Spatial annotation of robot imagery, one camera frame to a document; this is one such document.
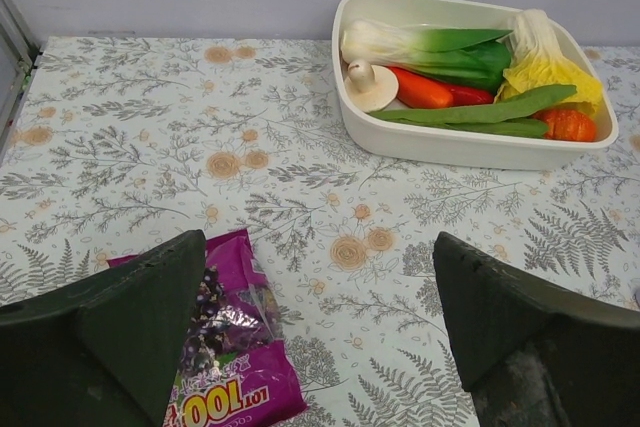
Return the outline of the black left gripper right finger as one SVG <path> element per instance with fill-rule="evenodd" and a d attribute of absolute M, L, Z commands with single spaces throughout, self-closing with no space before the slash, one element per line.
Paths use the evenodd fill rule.
<path fill-rule="evenodd" d="M 433 252 L 452 354 L 482 426 L 636 426 L 639 314 L 442 232 Z"/>

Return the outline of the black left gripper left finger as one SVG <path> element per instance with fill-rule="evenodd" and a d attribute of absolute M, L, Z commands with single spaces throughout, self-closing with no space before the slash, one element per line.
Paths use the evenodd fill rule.
<path fill-rule="evenodd" d="M 2 307 L 2 425 L 162 425 L 205 247 L 202 231 L 187 231 Z"/>

